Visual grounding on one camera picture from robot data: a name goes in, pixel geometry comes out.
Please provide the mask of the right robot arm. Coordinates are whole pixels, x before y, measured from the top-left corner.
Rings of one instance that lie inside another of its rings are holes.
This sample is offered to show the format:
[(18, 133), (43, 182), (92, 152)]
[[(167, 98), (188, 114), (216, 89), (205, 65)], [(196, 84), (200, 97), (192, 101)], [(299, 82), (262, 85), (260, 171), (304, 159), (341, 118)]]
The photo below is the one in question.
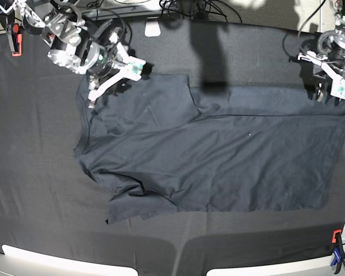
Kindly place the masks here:
[(145, 61), (129, 54), (127, 25), (118, 14), (98, 24), (76, 1), (8, 1), (1, 9), (11, 18), (20, 14), (21, 27), (41, 37), (54, 64), (87, 77), (90, 109), (118, 82), (140, 80)]

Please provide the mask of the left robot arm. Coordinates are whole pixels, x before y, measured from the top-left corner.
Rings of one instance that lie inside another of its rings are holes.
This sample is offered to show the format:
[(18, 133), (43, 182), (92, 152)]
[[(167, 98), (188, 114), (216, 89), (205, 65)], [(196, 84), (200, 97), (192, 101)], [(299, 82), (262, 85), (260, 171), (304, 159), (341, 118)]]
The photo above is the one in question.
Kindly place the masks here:
[(316, 101), (335, 98), (335, 105), (345, 100), (345, 1), (336, 1), (335, 27), (319, 35), (316, 50), (300, 45), (298, 60), (313, 64)]

